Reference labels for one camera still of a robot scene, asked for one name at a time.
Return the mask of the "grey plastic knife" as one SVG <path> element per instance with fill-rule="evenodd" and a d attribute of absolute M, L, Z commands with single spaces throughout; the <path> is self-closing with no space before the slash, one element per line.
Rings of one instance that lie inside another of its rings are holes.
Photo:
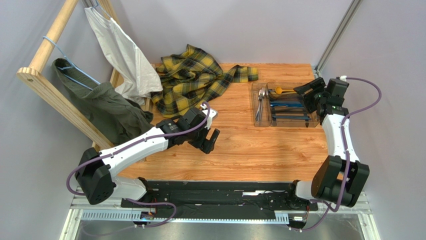
<path fill-rule="evenodd" d="M 277 114 L 305 114 L 306 111 L 302 109 L 273 109 L 271 111 L 273 115 Z"/>

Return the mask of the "blue metal knife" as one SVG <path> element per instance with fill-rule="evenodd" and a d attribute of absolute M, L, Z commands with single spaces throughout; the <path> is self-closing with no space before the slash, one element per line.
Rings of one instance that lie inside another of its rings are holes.
<path fill-rule="evenodd" d="M 304 108 L 302 103 L 295 101 L 271 102 L 271 107 L 289 107 L 289 108 Z"/>

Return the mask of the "black metal spoon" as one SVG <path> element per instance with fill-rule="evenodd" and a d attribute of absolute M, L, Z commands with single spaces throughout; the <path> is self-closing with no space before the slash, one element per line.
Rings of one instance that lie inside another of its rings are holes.
<path fill-rule="evenodd" d="M 286 95 L 271 95 L 269 97 L 272 102 L 299 102 L 301 97 L 297 94 L 286 94 Z"/>

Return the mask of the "silver fork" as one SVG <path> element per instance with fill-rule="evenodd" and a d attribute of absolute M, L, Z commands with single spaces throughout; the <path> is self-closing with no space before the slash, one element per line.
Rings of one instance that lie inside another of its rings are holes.
<path fill-rule="evenodd" d="M 263 99 L 265 96 L 265 89 L 262 87 L 258 92 L 258 106 L 255 114 L 255 121 L 259 122 L 262 119 Z"/>

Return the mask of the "grey chopstick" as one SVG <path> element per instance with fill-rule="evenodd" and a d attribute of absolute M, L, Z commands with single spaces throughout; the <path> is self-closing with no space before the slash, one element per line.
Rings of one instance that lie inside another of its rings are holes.
<path fill-rule="evenodd" d="M 311 120 L 309 116 L 301 116 L 301 115 L 273 115 L 273 119 L 290 119 L 290 120 Z"/>

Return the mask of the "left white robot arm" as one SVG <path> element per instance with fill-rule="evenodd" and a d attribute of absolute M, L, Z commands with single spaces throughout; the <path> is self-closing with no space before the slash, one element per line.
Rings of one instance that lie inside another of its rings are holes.
<path fill-rule="evenodd" d="M 185 142 L 209 154 L 220 134 L 215 129 L 207 138 L 217 116 L 216 110 L 202 104 L 200 109 L 193 107 L 178 118 L 164 119 L 142 135 L 118 146 L 101 151 L 91 147 L 83 152 L 71 176 L 90 205 L 98 205 L 109 198 L 141 200 L 148 192 L 147 183 L 141 177 L 121 177 L 119 173 L 148 156 Z"/>

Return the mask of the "silver spoon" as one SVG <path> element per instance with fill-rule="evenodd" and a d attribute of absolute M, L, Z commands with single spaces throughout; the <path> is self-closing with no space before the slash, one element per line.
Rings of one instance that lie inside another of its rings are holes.
<path fill-rule="evenodd" d="M 263 88 L 264 88 L 264 99 L 263 99 L 263 105 L 262 105 L 262 114 L 263 114 L 264 100 L 266 99 L 266 97 L 268 95 L 268 90 L 265 87 L 263 87 Z"/>

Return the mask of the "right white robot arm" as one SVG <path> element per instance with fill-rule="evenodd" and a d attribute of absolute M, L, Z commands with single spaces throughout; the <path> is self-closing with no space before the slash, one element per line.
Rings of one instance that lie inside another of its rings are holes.
<path fill-rule="evenodd" d="M 294 88 L 308 113 L 316 113 L 324 130 L 328 156 L 311 181 L 295 180 L 294 194 L 300 199 L 325 201 L 354 207 L 370 175 L 360 163 L 349 131 L 350 113 L 343 107 L 349 87 L 344 78 L 325 82 L 319 77 Z"/>

